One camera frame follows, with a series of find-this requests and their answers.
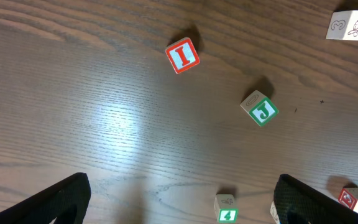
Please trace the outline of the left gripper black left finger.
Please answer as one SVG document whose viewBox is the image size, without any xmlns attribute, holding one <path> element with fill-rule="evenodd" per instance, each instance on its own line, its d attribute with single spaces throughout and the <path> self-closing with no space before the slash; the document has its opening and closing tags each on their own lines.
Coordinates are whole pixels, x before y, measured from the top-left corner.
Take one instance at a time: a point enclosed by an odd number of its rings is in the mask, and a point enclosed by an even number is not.
<svg viewBox="0 0 358 224">
<path fill-rule="evenodd" d="M 0 224 L 82 224 L 90 198 L 88 176 L 77 172 L 0 212 Z"/>
</svg>

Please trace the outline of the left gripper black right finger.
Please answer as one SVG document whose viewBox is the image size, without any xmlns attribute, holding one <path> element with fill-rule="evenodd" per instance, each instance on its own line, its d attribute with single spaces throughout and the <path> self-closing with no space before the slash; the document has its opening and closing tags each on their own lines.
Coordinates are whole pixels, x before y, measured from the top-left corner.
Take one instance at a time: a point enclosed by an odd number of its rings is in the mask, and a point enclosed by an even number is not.
<svg viewBox="0 0 358 224">
<path fill-rule="evenodd" d="M 358 213 L 288 175 L 280 175 L 273 201 L 280 224 L 358 224 Z"/>
</svg>

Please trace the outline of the blue number 2 block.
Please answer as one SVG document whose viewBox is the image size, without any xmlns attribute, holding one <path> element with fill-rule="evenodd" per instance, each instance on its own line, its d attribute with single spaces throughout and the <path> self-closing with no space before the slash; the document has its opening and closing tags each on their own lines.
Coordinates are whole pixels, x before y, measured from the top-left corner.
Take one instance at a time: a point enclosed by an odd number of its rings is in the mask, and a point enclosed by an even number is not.
<svg viewBox="0 0 358 224">
<path fill-rule="evenodd" d="M 272 215 L 275 223 L 280 224 L 279 216 L 278 216 L 277 209 L 276 209 L 276 206 L 274 204 L 274 201 L 272 201 L 272 203 L 271 203 L 270 214 Z"/>
</svg>

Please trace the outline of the red letter I block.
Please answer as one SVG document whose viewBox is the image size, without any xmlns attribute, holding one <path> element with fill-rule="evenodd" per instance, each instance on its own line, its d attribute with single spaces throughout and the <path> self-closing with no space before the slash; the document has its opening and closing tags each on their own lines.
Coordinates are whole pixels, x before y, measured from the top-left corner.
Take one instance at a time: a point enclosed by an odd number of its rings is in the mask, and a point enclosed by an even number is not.
<svg viewBox="0 0 358 224">
<path fill-rule="evenodd" d="M 176 74 L 189 70 L 200 63 L 200 58 L 189 37 L 184 37 L 165 49 Z"/>
</svg>

